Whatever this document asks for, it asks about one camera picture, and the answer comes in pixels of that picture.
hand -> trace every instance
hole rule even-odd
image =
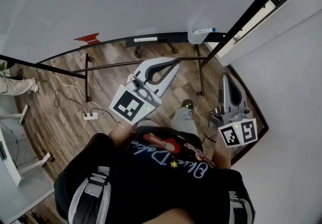
[[[117,126],[109,133],[109,137],[113,140],[115,146],[119,147],[135,135],[135,130],[136,125],[130,125],[125,120],[121,120],[120,124],[117,124]]]
[[[217,135],[215,151],[211,160],[219,169],[231,168],[231,148],[227,148],[221,135]]]

floor outlet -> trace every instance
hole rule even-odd
[[[95,120],[95,119],[98,119],[97,112],[84,114],[84,120]]]

black t-shirt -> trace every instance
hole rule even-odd
[[[106,223],[143,223],[173,208],[184,209],[195,223],[230,223],[232,215],[231,223],[254,221],[239,172],[218,170],[194,134],[147,126],[137,128],[135,139],[119,150],[108,136],[96,134],[70,162],[55,181],[63,218],[77,187],[98,166],[110,167]],[[91,206],[83,223],[95,223],[99,206]]]

electrical cable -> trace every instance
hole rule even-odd
[[[61,90],[59,90],[59,89],[54,89],[49,83],[48,83],[48,81],[46,81],[46,80],[43,80],[43,79],[35,79],[36,81],[39,81],[39,82],[43,82],[43,83],[45,83],[46,85],[48,85],[48,87],[54,92],[54,94],[55,94],[55,100],[54,100],[54,107],[55,108],[58,108],[59,107],[59,105],[60,105],[60,101],[59,101],[59,99],[58,99],[58,93],[57,92],[60,92],[66,99],[68,99],[68,100],[70,100],[70,101],[73,101],[73,102],[75,102],[75,103],[77,103],[77,104],[79,104],[81,107],[82,107],[82,110],[83,110],[83,113],[85,114],[86,113],[86,111],[85,111],[85,109],[84,109],[84,107],[83,107],[83,105],[81,104],[81,103],[79,103],[78,101],[76,101],[76,100],[73,100],[73,99],[71,99],[71,98],[69,98],[69,97],[67,97],[66,95],[65,95],[65,93],[64,92],[62,92]]]
[[[8,90],[9,90],[9,86],[8,86],[8,83],[7,83],[7,80],[6,80],[6,75],[4,74],[4,76],[3,76],[2,74],[0,74],[0,77],[2,77],[5,80],[6,85],[7,85],[7,90],[5,92],[1,92],[0,94],[7,93]]]
[[[21,164],[19,164],[19,165],[17,165],[17,167],[20,167],[21,165],[23,165],[23,164],[26,164],[26,163],[29,163],[29,162],[32,162],[34,159],[36,159],[37,157],[35,157],[35,158],[33,158],[31,161],[27,161],[27,162],[23,162],[23,163],[21,163]]]
[[[204,136],[203,136],[203,140],[202,140],[201,144],[203,144],[203,142],[204,142],[204,140],[205,140],[205,139],[208,139],[208,140],[210,140],[211,142],[216,142],[215,140],[213,140],[213,139],[209,138],[205,133],[204,133],[203,135],[204,135]]]
[[[105,109],[100,109],[101,111],[104,111],[104,112],[106,112],[106,113],[108,113],[110,116],[111,116],[111,118],[117,123],[117,121],[115,120],[115,118],[112,116],[112,114],[110,113],[110,112],[108,112],[107,110],[105,110]]]
[[[80,94],[80,96],[84,99],[84,100],[86,100],[85,99],[85,97],[83,96],[83,94],[82,94],[82,92],[81,92],[81,90],[77,87],[77,86],[75,86],[75,85],[67,85],[67,84],[65,84],[63,81],[62,81],[62,79],[59,77],[59,76],[56,76],[56,75],[54,75],[51,71],[49,71],[50,73],[51,73],[51,75],[52,76],[54,76],[54,77],[56,77],[56,78],[58,78],[58,80],[61,82],[61,84],[62,85],[64,85],[64,86],[66,86],[66,87],[74,87],[74,88],[76,88],[77,90],[78,90],[78,92],[79,92],[79,94]],[[102,113],[102,108],[101,108],[101,106],[100,105],[98,105],[96,102],[94,102],[94,101],[90,101],[91,103],[93,103],[93,104],[95,104],[96,106],[98,106],[99,107],[99,113],[97,114],[98,116]]]
[[[17,156],[16,156],[16,159],[14,160],[15,161],[15,163],[17,162],[17,160],[18,160],[18,156],[19,156],[19,144],[18,144],[18,140],[17,140],[17,137],[15,136],[15,134],[12,132],[12,130],[10,130],[9,128],[7,128],[7,126],[5,125],[5,124],[3,124],[1,121],[0,121],[0,123],[6,128],[6,129],[8,129],[9,130],[9,132],[15,137],[15,139],[16,139],[16,143],[17,143]]]

foot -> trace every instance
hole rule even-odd
[[[22,71],[22,68],[18,69],[16,76],[17,80],[22,80],[24,78],[24,72]]]
[[[31,78],[32,80],[35,81],[35,84],[33,85],[32,91],[34,91],[35,93],[37,93],[39,91],[39,86],[37,84],[37,81],[35,78]]]
[[[191,111],[193,110],[193,102],[190,99],[185,99],[181,105],[181,108],[188,108]]]

